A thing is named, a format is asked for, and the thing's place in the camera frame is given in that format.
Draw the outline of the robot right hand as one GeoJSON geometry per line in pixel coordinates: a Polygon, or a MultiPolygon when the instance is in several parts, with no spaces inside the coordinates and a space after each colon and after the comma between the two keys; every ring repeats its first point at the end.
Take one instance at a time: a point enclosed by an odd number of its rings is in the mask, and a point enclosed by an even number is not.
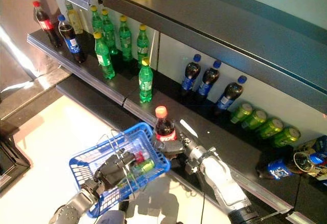
{"type": "Polygon", "coordinates": [[[166,157],[169,155],[184,154],[189,158],[191,152],[199,146],[197,135],[184,119],[175,121],[174,125],[177,135],[176,140],[162,142],[154,134],[151,143],[155,149],[163,153],[166,157]]]}

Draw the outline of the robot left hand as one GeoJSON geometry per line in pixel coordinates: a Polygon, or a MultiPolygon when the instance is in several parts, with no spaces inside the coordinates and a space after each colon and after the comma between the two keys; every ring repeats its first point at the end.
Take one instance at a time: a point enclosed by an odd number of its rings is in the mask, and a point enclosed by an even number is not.
{"type": "Polygon", "coordinates": [[[95,172],[93,178],[102,182],[105,189],[116,186],[124,177],[124,168],[135,160],[135,155],[128,151],[111,155],[95,172]]]}

